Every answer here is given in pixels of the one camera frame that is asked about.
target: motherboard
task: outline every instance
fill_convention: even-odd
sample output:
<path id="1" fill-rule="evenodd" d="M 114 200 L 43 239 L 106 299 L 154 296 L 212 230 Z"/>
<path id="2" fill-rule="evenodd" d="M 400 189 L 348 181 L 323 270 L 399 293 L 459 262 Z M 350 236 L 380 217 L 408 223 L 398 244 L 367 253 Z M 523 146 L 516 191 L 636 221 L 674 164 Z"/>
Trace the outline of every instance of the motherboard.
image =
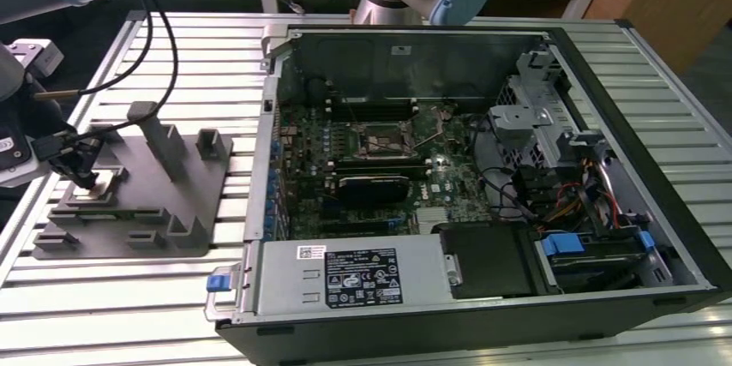
<path id="1" fill-rule="evenodd" d="M 470 153 L 476 118 L 450 101 L 280 106 L 286 238 L 419 234 L 491 220 Z"/>

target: red wire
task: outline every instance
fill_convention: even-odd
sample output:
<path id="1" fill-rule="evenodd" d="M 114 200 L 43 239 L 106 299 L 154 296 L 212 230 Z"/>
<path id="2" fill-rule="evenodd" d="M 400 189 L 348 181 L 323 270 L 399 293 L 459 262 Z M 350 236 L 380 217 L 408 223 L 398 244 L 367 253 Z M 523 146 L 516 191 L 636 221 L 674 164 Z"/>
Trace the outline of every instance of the red wire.
<path id="1" fill-rule="evenodd" d="M 618 222 L 618 201 L 616 198 L 608 193 L 608 192 L 600 192 L 603 195 L 607 196 L 611 202 L 611 207 L 614 209 L 614 225 L 616 228 L 620 228 L 620 223 Z"/>
<path id="2" fill-rule="evenodd" d="M 559 192 L 558 192 L 558 205 L 556 207 L 559 207 L 559 205 L 562 204 L 562 194 L 564 193 L 564 191 L 575 186 L 582 186 L 583 184 L 582 183 L 578 183 L 578 182 L 572 182 L 572 183 L 567 183 L 567 184 L 563 184 L 562 187 L 559 188 Z"/>

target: gray floor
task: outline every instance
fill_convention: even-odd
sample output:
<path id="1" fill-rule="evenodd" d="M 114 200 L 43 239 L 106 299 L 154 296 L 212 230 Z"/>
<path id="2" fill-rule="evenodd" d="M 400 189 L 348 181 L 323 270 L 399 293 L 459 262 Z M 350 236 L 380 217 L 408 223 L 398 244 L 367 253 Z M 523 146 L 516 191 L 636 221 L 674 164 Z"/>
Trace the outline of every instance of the gray floor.
<path id="1" fill-rule="evenodd" d="M 295 0 L 311 13 L 347 13 L 358 0 Z M 259 0 L 160 0 L 167 10 L 190 12 L 262 12 Z M 48 90 L 87 86 L 99 62 L 112 43 L 131 9 L 139 0 L 100 0 L 83 8 L 64 9 L 0 27 L 0 41 L 18 38 L 52 39 L 66 60 L 52 78 L 44 80 Z M 726 28 L 682 76 L 710 112 L 732 133 L 732 29 Z M 70 114 L 76 102 L 64 104 Z M 20 190 L 0 189 L 0 230 L 15 206 Z"/>

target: blue latch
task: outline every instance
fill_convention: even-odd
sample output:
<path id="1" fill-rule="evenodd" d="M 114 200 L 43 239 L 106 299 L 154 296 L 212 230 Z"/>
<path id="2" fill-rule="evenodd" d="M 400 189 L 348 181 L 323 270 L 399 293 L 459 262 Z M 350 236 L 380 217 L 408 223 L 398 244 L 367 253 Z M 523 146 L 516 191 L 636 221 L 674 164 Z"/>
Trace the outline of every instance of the blue latch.
<path id="1" fill-rule="evenodd" d="M 231 275 L 212 274 L 206 281 L 206 289 L 215 293 L 218 291 L 231 291 Z"/>
<path id="2" fill-rule="evenodd" d="M 271 146 L 271 150 L 270 150 L 270 156 L 276 159 L 280 155 L 280 144 L 279 144 L 279 141 L 272 141 L 272 146 Z"/>
<path id="3" fill-rule="evenodd" d="M 268 231 L 275 227 L 275 218 L 272 216 L 264 216 L 264 230 Z"/>
<path id="4" fill-rule="evenodd" d="M 639 238 L 647 252 L 656 247 L 656 241 L 654 240 L 654 237 L 651 236 L 651 233 L 648 233 L 648 231 L 640 231 Z"/>
<path id="5" fill-rule="evenodd" d="M 583 253 L 584 246 L 580 237 L 575 233 L 558 233 L 550 235 L 543 241 L 544 254 L 548 256 L 563 253 Z"/>

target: power supply label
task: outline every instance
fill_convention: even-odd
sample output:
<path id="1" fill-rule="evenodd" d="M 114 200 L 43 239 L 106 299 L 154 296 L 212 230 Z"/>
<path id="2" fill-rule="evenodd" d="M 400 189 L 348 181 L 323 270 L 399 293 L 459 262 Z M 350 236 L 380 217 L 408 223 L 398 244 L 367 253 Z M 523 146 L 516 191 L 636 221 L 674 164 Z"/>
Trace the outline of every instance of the power supply label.
<path id="1" fill-rule="evenodd" d="M 331 309 L 403 303 L 398 250 L 327 252 L 326 303 Z"/>

